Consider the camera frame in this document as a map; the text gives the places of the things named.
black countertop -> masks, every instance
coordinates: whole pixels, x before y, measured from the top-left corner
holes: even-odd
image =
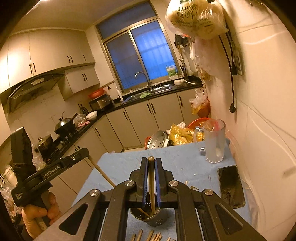
[[[97,111],[98,115],[97,118],[93,121],[91,121],[88,125],[82,127],[81,129],[78,130],[78,132],[73,135],[73,137],[68,141],[68,143],[59,151],[57,152],[49,161],[49,164],[51,162],[53,162],[54,160],[57,160],[59,158],[61,158],[68,150],[69,148],[89,129],[92,127],[93,124],[95,124],[101,117],[103,117],[105,114],[110,113],[112,111],[115,110],[119,110],[122,109],[124,107],[130,106],[130,105],[134,105],[143,101],[147,101],[150,99],[154,99],[154,98],[158,98],[160,96],[164,96],[164,95],[169,95],[169,94],[173,94],[173,93],[177,93],[180,91],[185,91],[185,90],[190,90],[190,89],[194,89],[194,88],[200,88],[202,87],[202,82],[199,78],[189,78],[189,82],[195,82],[195,84],[188,84],[186,82],[183,82],[182,85],[180,86],[176,86],[173,84],[173,81],[171,82],[173,84],[172,89],[167,90],[167,91],[163,91],[161,93],[157,93],[157,94],[152,94],[149,95],[145,98],[139,98],[133,101],[128,101],[124,104],[122,104],[119,100],[115,100],[113,104],[109,105],[108,107],[105,107],[103,110]],[[125,96],[125,99],[128,98],[131,95],[134,95],[135,93],[131,93],[130,95]]]

power cord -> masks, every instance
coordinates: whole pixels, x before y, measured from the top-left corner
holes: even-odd
[[[222,46],[223,46],[224,52],[225,52],[226,57],[227,57],[227,60],[228,60],[228,65],[229,65],[229,70],[230,70],[230,76],[231,76],[231,87],[232,87],[232,103],[231,103],[231,106],[230,106],[230,108],[229,108],[229,111],[230,111],[231,113],[234,113],[234,112],[236,111],[236,108],[234,107],[234,89],[233,89],[233,76],[232,76],[231,64],[230,64],[230,60],[229,60],[229,57],[228,57],[228,54],[227,54],[226,48],[225,48],[225,46],[224,46],[224,43],[223,43],[223,41],[222,41],[220,35],[219,35],[219,39],[220,39],[220,41],[221,41],[221,43],[222,43]]]

smartphone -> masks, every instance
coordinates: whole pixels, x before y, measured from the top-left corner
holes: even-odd
[[[246,204],[244,191],[236,165],[218,169],[221,198],[233,209]]]

table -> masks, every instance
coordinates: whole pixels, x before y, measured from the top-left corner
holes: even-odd
[[[225,155],[223,161],[217,164],[211,164],[206,161],[205,156],[200,154],[197,144],[191,143],[152,150],[113,154],[105,153],[98,161],[98,165],[115,184],[119,184],[129,179],[131,171],[140,168],[142,157],[149,156],[153,156],[155,158],[160,157],[162,159],[163,168],[171,171],[175,180],[183,183],[188,181],[189,187],[197,187],[200,191],[210,188],[219,196],[220,184],[217,170],[220,167],[235,164],[227,144],[225,144]],[[85,181],[73,204],[75,204],[92,189],[99,189],[100,191],[112,189],[112,186],[96,169],[93,169],[88,179]],[[235,211],[249,224],[251,224],[251,212],[249,210],[249,203],[245,190],[244,196],[246,199],[246,205],[242,208],[235,209]],[[137,234],[140,229],[144,230],[142,240],[146,240],[151,229],[154,229],[156,233],[161,232],[163,240],[167,240],[169,236],[172,237],[171,240],[176,239],[174,209],[168,209],[167,221],[158,227],[151,227],[143,221],[135,219],[129,213],[126,240],[130,240],[132,234]]]

human hand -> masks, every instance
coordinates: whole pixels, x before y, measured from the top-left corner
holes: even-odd
[[[22,210],[22,218],[26,225],[28,234],[32,238],[36,238],[42,233],[42,230],[35,218],[41,218],[47,215],[50,219],[49,225],[52,225],[60,216],[62,216],[62,212],[59,210],[59,205],[56,202],[56,196],[49,192],[48,197],[51,204],[48,211],[45,208],[37,207],[31,204],[26,205]]]

